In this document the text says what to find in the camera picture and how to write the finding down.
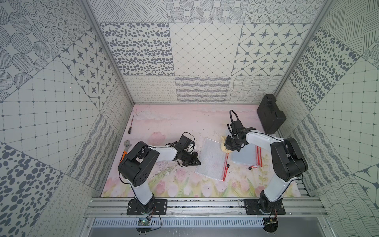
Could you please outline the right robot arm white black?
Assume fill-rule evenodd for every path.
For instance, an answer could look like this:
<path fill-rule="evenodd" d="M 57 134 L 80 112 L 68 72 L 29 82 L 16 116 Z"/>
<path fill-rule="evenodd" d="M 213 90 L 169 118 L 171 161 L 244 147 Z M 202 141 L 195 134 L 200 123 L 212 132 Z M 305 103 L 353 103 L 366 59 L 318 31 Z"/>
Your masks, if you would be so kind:
<path fill-rule="evenodd" d="M 247 145 L 256 145 L 271 153 L 273 175 L 268 186 L 261 192 L 258 207 L 264 214 L 270 214 L 280 203 L 292 181 L 299 180 L 307 171 L 308 164 L 294 138 L 277 138 L 255 128 L 246 128 L 240 120 L 227 124 L 230 135 L 225 141 L 226 149 L 240 151 Z"/>

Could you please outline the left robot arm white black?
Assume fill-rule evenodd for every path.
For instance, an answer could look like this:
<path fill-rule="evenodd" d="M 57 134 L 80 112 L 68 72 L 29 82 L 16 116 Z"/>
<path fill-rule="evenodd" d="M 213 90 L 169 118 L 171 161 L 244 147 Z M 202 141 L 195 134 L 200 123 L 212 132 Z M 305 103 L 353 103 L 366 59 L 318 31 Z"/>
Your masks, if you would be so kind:
<path fill-rule="evenodd" d="M 195 142 L 187 138 L 165 146 L 153 146 L 140 141 L 130 152 L 123 153 L 117 167 L 119 178 L 121 182 L 128 180 L 134 193 L 134 201 L 142 212 L 150 212 L 154 206 L 155 197 L 147 179 L 155 164 L 175 161 L 181 167 L 199 166 L 201 162 L 194 147 Z"/>

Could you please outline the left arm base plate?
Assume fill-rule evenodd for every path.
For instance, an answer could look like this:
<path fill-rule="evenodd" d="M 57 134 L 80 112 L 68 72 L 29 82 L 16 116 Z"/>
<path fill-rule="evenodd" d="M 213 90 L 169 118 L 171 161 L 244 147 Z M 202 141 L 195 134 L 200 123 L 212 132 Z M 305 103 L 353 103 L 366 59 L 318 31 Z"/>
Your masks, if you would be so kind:
<path fill-rule="evenodd" d="M 167 199 L 156 199 L 154 196 L 152 196 L 147 204 L 142 204 L 136 197 L 134 197 L 128 203 L 127 215 L 165 215 L 167 212 L 167 204 Z"/>

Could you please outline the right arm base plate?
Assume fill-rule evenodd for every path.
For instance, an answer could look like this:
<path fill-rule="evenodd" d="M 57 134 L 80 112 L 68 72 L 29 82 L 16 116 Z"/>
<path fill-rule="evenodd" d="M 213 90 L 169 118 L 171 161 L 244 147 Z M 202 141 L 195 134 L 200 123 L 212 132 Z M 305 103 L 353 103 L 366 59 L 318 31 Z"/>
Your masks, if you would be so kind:
<path fill-rule="evenodd" d="M 247 215 L 285 215 L 286 211 L 280 198 L 277 201 L 270 201 L 264 191 L 261 191 L 259 199 L 244 199 L 243 207 Z"/>

